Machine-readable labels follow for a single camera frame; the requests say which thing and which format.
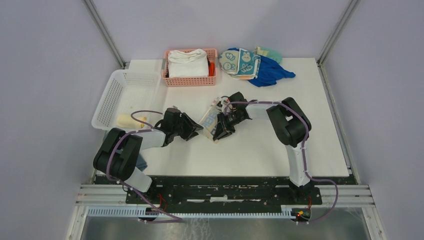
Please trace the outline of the rabbit print towel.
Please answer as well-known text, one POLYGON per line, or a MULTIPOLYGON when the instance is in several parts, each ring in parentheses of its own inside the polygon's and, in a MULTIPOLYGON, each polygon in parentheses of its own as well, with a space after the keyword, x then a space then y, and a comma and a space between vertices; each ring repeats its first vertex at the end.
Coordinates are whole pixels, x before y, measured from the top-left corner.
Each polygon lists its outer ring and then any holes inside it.
POLYGON ((199 125, 203 127, 200 134, 214 142, 214 135, 216 133, 218 124, 218 114, 222 112, 222 109, 216 105, 210 106, 208 111, 204 114, 199 122, 199 125))

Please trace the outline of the yellow duck towel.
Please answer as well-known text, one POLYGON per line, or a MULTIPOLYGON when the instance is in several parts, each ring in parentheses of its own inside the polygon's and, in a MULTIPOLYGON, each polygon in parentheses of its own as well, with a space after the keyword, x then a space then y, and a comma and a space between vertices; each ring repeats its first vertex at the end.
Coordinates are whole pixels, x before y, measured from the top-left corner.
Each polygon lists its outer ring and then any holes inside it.
POLYGON ((137 116, 136 119, 138 121, 134 120, 130 114, 120 114, 116 120, 116 127, 122 129, 142 129, 145 126, 142 122, 146 122, 147 118, 144 116, 137 116))

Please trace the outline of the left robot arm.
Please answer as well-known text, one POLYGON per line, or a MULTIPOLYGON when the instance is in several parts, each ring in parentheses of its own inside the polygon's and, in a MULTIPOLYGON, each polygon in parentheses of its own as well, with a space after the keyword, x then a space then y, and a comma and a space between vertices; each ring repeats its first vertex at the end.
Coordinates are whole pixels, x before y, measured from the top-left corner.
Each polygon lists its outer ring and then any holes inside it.
POLYGON ((93 159, 93 167, 111 181, 138 191, 147 204, 154 202, 158 191, 153 180, 137 167, 142 150, 168 146, 176 137, 185 141, 199 135, 203 127, 177 108, 168 108, 162 119, 147 129, 125 131, 112 128, 93 159))

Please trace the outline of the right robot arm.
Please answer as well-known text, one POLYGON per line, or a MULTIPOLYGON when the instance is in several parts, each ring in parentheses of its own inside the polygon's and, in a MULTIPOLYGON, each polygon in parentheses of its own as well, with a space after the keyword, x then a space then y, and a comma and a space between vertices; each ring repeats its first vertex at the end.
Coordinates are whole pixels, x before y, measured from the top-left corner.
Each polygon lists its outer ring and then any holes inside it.
POLYGON ((228 97, 229 103, 217 114, 213 140, 221 140, 236 132, 235 125, 253 119, 269 120, 278 140, 285 145, 289 162, 289 199, 302 204, 314 185, 305 170, 303 151, 312 129, 311 122, 292 97, 279 102, 248 101, 241 92, 228 97))

